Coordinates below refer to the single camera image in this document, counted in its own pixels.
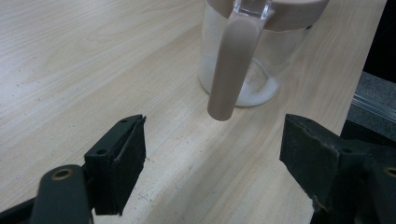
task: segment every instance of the wooden table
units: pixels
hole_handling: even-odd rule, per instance
[[[84,153],[119,119],[147,116],[147,160],[122,217],[96,223],[309,223],[278,160],[286,113],[340,133],[385,0],[331,0],[274,100],[206,113],[203,0],[0,3],[0,210]]]

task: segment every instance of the light wood surface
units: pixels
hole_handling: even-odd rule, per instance
[[[96,223],[309,223],[278,160],[286,113],[340,133],[385,0],[331,0],[270,103],[206,113],[203,0],[0,3],[0,210],[147,116],[147,160],[122,217]]]

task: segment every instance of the pitcher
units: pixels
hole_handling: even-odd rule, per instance
[[[206,0],[199,79],[207,111],[229,119],[235,105],[273,98],[276,74],[329,0]]]

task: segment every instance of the beige handle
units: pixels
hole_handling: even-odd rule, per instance
[[[227,120],[244,83],[262,28],[263,20],[232,12],[223,31],[213,76],[207,112],[213,119]]]

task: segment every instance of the pitcher handle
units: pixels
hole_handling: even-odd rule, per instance
[[[265,18],[233,10],[228,19],[207,105],[207,112],[213,119],[227,120],[233,114],[264,24],[274,14],[270,8],[267,10]]]

